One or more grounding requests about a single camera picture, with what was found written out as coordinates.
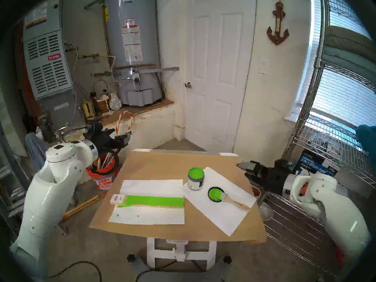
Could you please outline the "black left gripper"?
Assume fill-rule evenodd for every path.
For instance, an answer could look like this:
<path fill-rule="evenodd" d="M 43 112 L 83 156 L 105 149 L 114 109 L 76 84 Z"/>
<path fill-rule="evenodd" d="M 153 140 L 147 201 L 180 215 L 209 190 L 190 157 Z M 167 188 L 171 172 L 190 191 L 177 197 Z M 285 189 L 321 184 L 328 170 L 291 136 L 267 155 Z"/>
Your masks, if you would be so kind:
<path fill-rule="evenodd" d="M 108 152 L 110 149 L 120 151 L 121 146 L 128 145 L 132 131 L 128 131 L 123 135 L 117 136 L 117 140 L 110 136 L 113 132 L 115 132 L 115 129 L 105 129 L 103 131 L 94 132 L 93 144 L 98 152 Z"/>

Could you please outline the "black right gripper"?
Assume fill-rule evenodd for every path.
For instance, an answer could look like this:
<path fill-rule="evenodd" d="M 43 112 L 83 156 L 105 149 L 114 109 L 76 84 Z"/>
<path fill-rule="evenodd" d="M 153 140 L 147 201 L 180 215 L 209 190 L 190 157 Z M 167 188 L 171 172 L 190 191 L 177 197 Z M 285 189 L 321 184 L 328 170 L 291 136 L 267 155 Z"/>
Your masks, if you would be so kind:
<path fill-rule="evenodd" d="M 253 172 L 258 162 L 239 162 L 236 166 L 245 172 L 250 182 L 256 182 L 264 190 L 275 194 L 282 194 L 287 179 L 287 164 L 275 163 L 274 167 L 261 166 L 258 172 Z"/>

